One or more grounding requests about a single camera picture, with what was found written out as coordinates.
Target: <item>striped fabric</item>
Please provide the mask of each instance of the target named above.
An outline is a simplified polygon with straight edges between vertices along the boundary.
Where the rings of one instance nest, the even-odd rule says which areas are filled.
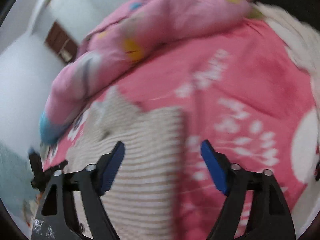
[[[66,172],[79,171],[110,153],[117,141],[125,157],[110,191],[101,199],[121,240],[173,239],[182,115],[176,107],[142,113],[112,87],[102,103],[93,103],[84,134],[68,150]],[[79,222],[91,237],[81,196],[75,194]]]

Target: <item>pink bed sheet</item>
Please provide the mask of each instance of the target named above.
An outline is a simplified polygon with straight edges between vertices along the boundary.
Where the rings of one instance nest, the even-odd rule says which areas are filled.
[[[290,208],[303,192],[305,185],[291,165],[291,148],[300,120],[314,107],[310,77],[296,68],[285,44],[264,22],[245,20],[225,33],[164,46],[114,85],[144,111],[178,105],[184,113],[176,239],[206,239],[225,199],[201,158],[204,139],[248,170],[273,170]],[[92,101],[102,101],[106,90]],[[52,148],[44,168],[65,159],[89,110]],[[236,236],[249,212],[248,200]]]

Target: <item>white fabric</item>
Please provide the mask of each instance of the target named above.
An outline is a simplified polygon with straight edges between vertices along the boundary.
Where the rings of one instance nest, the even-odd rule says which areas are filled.
[[[182,115],[176,107],[142,113],[113,87],[93,103],[84,134],[67,152],[67,172],[79,171],[125,144],[125,157],[110,191],[101,201],[121,240],[171,240],[176,173],[180,167]],[[91,236],[79,194],[79,222]]]
[[[306,23],[299,22],[288,12],[277,6],[258,4],[259,11],[266,16],[266,22],[288,46],[287,52],[292,61],[311,76],[311,87],[320,113],[320,33]],[[318,156],[312,157],[314,164]],[[320,183],[310,178],[306,190],[292,210],[292,219],[297,239],[310,226],[320,210]]]

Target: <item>silver screw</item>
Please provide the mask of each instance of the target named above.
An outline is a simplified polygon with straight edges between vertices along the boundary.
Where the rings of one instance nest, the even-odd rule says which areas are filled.
[[[85,168],[86,171],[93,171],[95,169],[96,169],[96,165],[95,164],[89,164]]]
[[[234,171],[239,171],[239,170],[241,170],[241,166],[238,163],[232,163],[231,169]]]
[[[267,176],[272,176],[272,175],[273,175],[273,172],[272,172],[271,170],[268,170],[268,169],[267,169],[267,170],[264,170],[264,171],[263,171],[263,174],[264,174],[264,175],[267,175]]]
[[[58,177],[62,174],[62,170],[57,170],[53,173],[54,176]]]

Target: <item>pink fabric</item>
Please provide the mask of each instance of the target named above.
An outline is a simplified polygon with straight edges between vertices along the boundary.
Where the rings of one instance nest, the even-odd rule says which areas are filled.
[[[133,3],[141,6],[132,10],[130,5]],[[157,46],[226,30],[239,23],[250,8],[245,0],[238,3],[227,0],[132,0],[124,4],[84,39],[79,58],[54,80],[44,110],[47,123],[70,123],[89,97]],[[128,51],[124,50],[123,43],[127,39],[140,48],[142,57],[138,60],[130,59]],[[96,64],[89,63],[89,58]],[[89,79],[88,83],[84,82],[84,76]]]
[[[176,105],[183,110],[186,148],[175,239],[205,240],[225,199],[201,158],[204,139],[248,170],[273,170],[290,208],[304,190],[292,170],[291,147],[300,120],[314,107],[310,77],[296,68],[285,44],[264,22],[245,20],[215,36],[167,45],[116,85],[145,111]],[[92,101],[102,101],[105,92]],[[64,160],[83,122],[69,129],[44,168]],[[249,210],[247,201],[236,236]]]

